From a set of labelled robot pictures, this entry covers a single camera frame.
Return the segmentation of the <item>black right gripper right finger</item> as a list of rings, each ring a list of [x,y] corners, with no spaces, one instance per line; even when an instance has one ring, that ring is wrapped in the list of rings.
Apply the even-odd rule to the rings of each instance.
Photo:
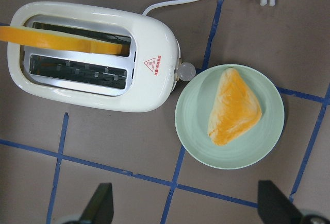
[[[257,212],[263,223],[309,223],[270,180],[258,182]]]

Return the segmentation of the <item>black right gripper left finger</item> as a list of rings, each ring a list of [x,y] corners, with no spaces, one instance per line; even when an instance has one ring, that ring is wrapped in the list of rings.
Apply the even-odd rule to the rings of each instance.
[[[112,184],[101,183],[85,207],[78,223],[112,223],[113,216]]]

